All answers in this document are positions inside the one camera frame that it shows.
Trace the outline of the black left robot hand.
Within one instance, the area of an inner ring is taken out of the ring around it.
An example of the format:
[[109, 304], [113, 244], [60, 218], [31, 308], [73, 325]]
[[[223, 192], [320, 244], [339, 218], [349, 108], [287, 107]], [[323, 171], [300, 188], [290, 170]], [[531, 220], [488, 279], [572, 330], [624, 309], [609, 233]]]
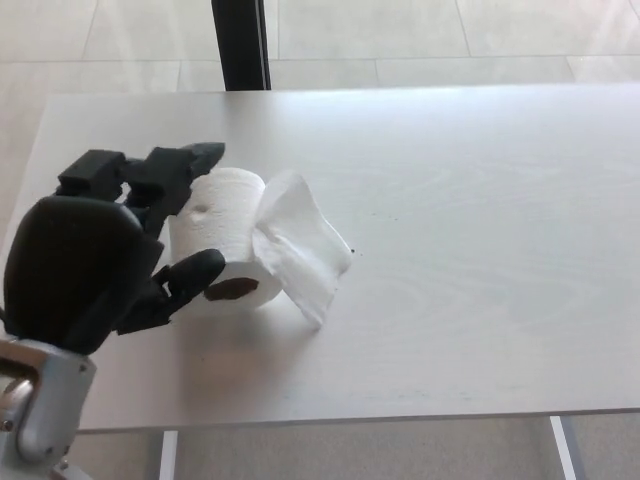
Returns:
[[218, 142], [153, 149], [143, 159], [90, 150], [23, 216], [9, 250], [5, 331], [80, 355], [111, 334], [168, 324], [226, 261], [214, 248], [161, 266], [166, 220], [225, 152]]

